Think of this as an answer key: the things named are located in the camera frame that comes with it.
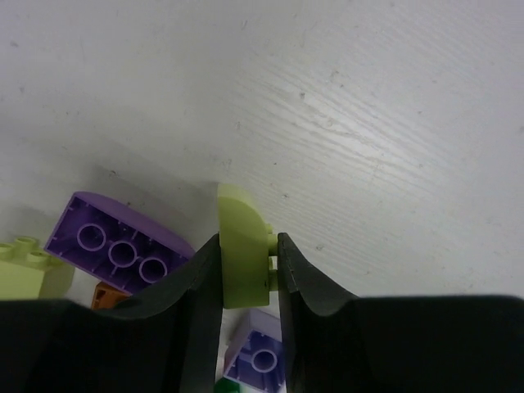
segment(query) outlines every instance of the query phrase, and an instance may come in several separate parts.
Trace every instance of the purple lego brick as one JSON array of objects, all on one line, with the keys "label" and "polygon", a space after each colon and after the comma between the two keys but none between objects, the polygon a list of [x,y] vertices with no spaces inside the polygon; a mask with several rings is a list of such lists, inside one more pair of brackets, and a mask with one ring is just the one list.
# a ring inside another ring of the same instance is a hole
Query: purple lego brick
[{"label": "purple lego brick", "polygon": [[276,393],[286,381],[280,320],[251,309],[224,357],[224,377],[258,391]]},{"label": "purple lego brick", "polygon": [[45,250],[129,294],[187,262],[182,238],[118,201],[75,192]]}]

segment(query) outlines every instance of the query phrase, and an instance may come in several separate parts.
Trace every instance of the curved slope brick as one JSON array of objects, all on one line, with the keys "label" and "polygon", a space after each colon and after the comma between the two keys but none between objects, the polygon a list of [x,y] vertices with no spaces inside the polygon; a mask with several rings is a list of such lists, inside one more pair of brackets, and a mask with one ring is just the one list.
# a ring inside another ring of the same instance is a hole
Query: curved slope brick
[{"label": "curved slope brick", "polygon": [[155,221],[93,192],[73,194],[45,250],[129,294],[159,281],[195,253]]},{"label": "curved slope brick", "polygon": [[276,393],[285,383],[280,320],[251,309],[224,357],[224,377],[258,391]]}]

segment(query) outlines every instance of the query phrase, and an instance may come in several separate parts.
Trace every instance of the lego brick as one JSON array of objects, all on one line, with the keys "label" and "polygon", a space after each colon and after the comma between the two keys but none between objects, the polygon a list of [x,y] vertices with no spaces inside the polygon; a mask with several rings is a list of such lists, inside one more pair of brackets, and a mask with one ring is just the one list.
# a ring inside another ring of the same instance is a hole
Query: lego brick
[{"label": "lego brick", "polygon": [[127,294],[186,263],[182,238],[106,196],[75,192],[45,249]]},{"label": "lego brick", "polygon": [[91,309],[112,309],[117,303],[128,298],[128,294],[100,282],[95,287]]},{"label": "lego brick", "polygon": [[49,255],[32,237],[0,243],[0,300],[63,297],[75,268]]},{"label": "lego brick", "polygon": [[213,393],[240,393],[240,385],[226,378],[221,378],[215,383]]},{"label": "lego brick", "polygon": [[268,264],[277,253],[277,235],[241,188],[220,184],[218,201],[224,308],[268,305],[269,290],[277,289]]},{"label": "lego brick", "polygon": [[226,350],[224,377],[258,391],[276,393],[286,381],[280,320],[251,309]]}]

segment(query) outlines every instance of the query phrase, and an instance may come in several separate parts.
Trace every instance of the purple brick underside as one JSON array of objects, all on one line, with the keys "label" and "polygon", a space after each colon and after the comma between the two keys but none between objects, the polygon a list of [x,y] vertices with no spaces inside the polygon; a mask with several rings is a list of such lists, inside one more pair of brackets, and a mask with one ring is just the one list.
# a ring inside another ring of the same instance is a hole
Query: purple brick underside
[{"label": "purple brick underside", "polygon": [[278,318],[258,309],[248,312],[226,351],[224,377],[258,391],[282,389],[286,373]]},{"label": "purple brick underside", "polygon": [[152,219],[93,192],[73,194],[45,250],[131,295],[195,253]]}]

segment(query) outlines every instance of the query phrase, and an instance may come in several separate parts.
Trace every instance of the orange lego brick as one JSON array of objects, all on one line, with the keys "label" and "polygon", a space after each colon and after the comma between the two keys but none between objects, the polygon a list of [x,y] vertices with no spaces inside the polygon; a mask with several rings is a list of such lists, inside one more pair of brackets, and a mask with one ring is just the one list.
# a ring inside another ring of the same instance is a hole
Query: orange lego brick
[{"label": "orange lego brick", "polygon": [[95,287],[91,309],[112,309],[117,303],[128,297],[129,295],[126,293],[107,285],[105,282],[100,282]]}]

